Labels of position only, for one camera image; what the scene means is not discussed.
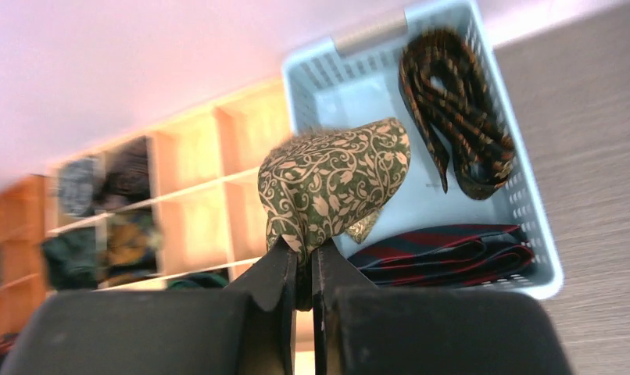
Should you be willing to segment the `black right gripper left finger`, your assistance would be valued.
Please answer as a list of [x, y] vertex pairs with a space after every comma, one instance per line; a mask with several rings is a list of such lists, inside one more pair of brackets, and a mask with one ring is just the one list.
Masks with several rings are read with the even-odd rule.
[[223, 288], [68, 291], [30, 318], [4, 374], [290, 374], [297, 255], [279, 241]]

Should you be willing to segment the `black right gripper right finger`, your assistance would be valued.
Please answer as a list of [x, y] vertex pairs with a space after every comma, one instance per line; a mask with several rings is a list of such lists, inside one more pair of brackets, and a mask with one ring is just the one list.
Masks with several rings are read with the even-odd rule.
[[379, 288], [327, 242], [311, 255], [319, 374], [570, 374], [545, 309], [512, 291]]

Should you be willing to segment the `green floral patterned tie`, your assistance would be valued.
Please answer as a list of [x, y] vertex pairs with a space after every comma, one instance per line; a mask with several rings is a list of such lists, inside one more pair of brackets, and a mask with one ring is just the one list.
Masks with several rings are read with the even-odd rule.
[[395, 117], [288, 139], [258, 171], [266, 247], [284, 241], [305, 263], [324, 242], [380, 211], [406, 179], [410, 158], [408, 133]]

